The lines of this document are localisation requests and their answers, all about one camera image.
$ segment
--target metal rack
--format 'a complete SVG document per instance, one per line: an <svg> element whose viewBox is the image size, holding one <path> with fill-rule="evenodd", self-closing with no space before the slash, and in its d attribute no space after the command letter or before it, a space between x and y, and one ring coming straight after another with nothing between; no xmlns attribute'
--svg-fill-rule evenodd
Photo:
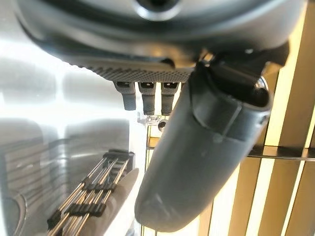
<svg viewBox="0 0 315 236"><path fill-rule="evenodd" d="M47 220L48 235L80 235L89 217L101 217L134 153L109 150Z"/></svg>

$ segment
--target reflective metal surface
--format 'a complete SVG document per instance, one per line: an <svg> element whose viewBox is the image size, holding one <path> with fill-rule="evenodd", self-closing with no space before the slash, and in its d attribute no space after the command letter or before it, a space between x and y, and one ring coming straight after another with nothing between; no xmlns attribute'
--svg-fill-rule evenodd
<svg viewBox="0 0 315 236"><path fill-rule="evenodd" d="M0 0L0 232L46 235L47 218L110 148L144 163L146 131L112 82L33 45L10 4Z"/></svg>

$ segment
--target stainless steel panel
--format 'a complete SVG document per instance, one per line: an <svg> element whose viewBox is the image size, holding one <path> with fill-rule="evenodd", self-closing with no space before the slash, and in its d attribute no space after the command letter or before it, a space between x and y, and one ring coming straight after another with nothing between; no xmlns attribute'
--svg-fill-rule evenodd
<svg viewBox="0 0 315 236"><path fill-rule="evenodd" d="M108 149L130 149L144 166L145 126L112 82L33 45L10 4L0 0L0 232L45 235Z"/></svg>

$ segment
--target metal rod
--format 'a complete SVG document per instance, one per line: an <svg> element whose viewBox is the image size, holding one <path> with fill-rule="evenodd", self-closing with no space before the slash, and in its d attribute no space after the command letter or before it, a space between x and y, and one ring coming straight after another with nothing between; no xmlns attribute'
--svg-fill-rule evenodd
<svg viewBox="0 0 315 236"><path fill-rule="evenodd" d="M85 197L85 199L82 199L82 198L81 198L80 201L77 201L77 203L78 203L78 204L87 203L88 199L89 199L91 196L93 196L93 193L92 193L92 192L89 193L89 194ZM77 218L79 218L79 217L78 217L78 216L71 216L71 217L70 217L69 221L70 221L71 223L69 224L68 228L64 231L64 235L67 235L67 233L69 233L69 232L72 230L72 228L75 227L75 225L76 225L76 223L77 223Z"/></svg>
<svg viewBox="0 0 315 236"><path fill-rule="evenodd" d="M99 166L106 160L106 158L101 159L100 162L98 162L98 164L93 168L93 170L91 170L88 175L87 178L91 178L92 175L95 173L95 171L99 168Z"/></svg>
<svg viewBox="0 0 315 236"><path fill-rule="evenodd" d="M83 188L84 183L80 183L75 190L67 197L67 199L63 202L63 204L58 208L58 210L62 211L67 205L69 205L75 196L78 194L79 191Z"/></svg>
<svg viewBox="0 0 315 236"><path fill-rule="evenodd" d="M80 222L79 228L75 230L75 232L74 232L73 235L77 236L77 235L80 234L80 232L81 232L81 230L82 230L82 228L83 228L85 222L88 220L88 217L89 217L89 216L90 216L90 214L86 214L86 215L83 217L82 222Z"/></svg>
<svg viewBox="0 0 315 236"><path fill-rule="evenodd" d="M117 161L118 161L118 158L116 158L115 161L113 161L113 163L110 164L110 166L106 169L106 172L104 173L104 175L98 181L99 184L103 184L104 183L104 181L106 180L107 176L109 175L110 171L112 170L112 168L114 167L114 165L116 164Z"/></svg>
<svg viewBox="0 0 315 236"><path fill-rule="evenodd" d="M116 178L114 179L114 184L117 184L118 181L120 180L120 177L122 176L127 164L129 162L129 159L123 164L123 166L120 168L118 174L116 175Z"/></svg>
<svg viewBox="0 0 315 236"><path fill-rule="evenodd" d="M121 176L122 176L122 174L123 174L123 172L124 172L124 170L125 170L125 168L126 168L126 166L127 166L127 164L128 164L128 161L129 161L129 159L128 159L128 160L123 164L123 166L120 168L119 172L117 173L117 175L116 175L116 177L115 177L115 179L114 179L114 182L113 182L114 184L117 184L117 183L118 183L119 179L121 178ZM109 196L110 196L111 193L112 193L112 190L109 190L109 191L106 193L105 197L104 197L103 200L101 201L102 204L105 204L105 203L107 202L107 200L108 200L108 198L109 198ZM92 202L97 204L97 202L98 202L98 200L100 199L100 197L102 196L102 194L103 194L103 190L99 191L99 193L96 195L95 199L94 199L93 201L90 201L89 204L91 204ZM84 224L86 223L86 221L87 221L87 219L88 219L89 216L90 216L90 214L86 214L86 215L83 217L83 220L80 222L80 227L79 227L78 229L76 229L76 231L74 232L74 235L75 235L75 236L77 236L77 235L80 234L80 232L81 232L81 230L82 230L82 228L83 228Z"/></svg>
<svg viewBox="0 0 315 236"><path fill-rule="evenodd" d="M69 232L69 235L70 235L70 236L71 236L71 235L74 235L74 233L77 231L78 227L81 225L82 220L83 220L83 217L82 217L82 216L80 216L80 217L78 217L78 218L76 219L73 228L72 228L71 231Z"/></svg>
<svg viewBox="0 0 315 236"><path fill-rule="evenodd" d="M48 236L54 236L58 231L61 229L62 225L65 223L66 219L68 219L69 213L65 214L64 217L61 219L61 221L58 222L58 224L48 232Z"/></svg>
<svg viewBox="0 0 315 236"><path fill-rule="evenodd" d="M80 195L80 197L77 199L76 203L80 203L83 199L84 199L84 196L86 194L86 191L83 191ZM64 225L66 219L69 217L69 212L66 213L64 215L64 217L58 222L58 224L53 228L51 229L49 232L48 232L48 236L54 236L56 233L58 233L58 231L61 229L61 227Z"/></svg>
<svg viewBox="0 0 315 236"><path fill-rule="evenodd" d="M106 158L103 158L98 162L98 164L88 173L87 178L90 179L92 175L96 172L96 170L100 167L101 164L105 162ZM63 204L58 208L58 210L62 211L71 201L75 198L77 193L84 187L84 183L80 183L75 190L67 197L67 199L63 202Z"/></svg>

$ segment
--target wooden panel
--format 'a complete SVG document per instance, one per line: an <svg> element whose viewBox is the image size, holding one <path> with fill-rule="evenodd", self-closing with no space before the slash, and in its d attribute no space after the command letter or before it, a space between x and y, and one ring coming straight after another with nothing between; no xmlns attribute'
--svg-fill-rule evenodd
<svg viewBox="0 0 315 236"><path fill-rule="evenodd" d="M208 236L213 204L210 203L200 214L198 236Z"/></svg>
<svg viewBox="0 0 315 236"><path fill-rule="evenodd" d="M261 160L246 236L258 235L273 166L274 159Z"/></svg>
<svg viewBox="0 0 315 236"><path fill-rule="evenodd" d="M306 162L285 236L313 236L315 232L315 163Z"/></svg>
<svg viewBox="0 0 315 236"><path fill-rule="evenodd" d="M301 35L304 24L304 14L290 36L290 54L286 65L279 72L273 109L271 111L265 145L278 146L284 122L285 111L290 95L294 70L300 48Z"/></svg>
<svg viewBox="0 0 315 236"><path fill-rule="evenodd" d="M275 160L259 236L281 235L300 161Z"/></svg>
<svg viewBox="0 0 315 236"><path fill-rule="evenodd" d="M310 2L304 20L299 55L295 67L289 102L279 146L303 148L315 102L315 3Z"/></svg>
<svg viewBox="0 0 315 236"><path fill-rule="evenodd" d="M260 167L259 158L246 158L240 165L229 236L244 236L251 213L252 201Z"/></svg>

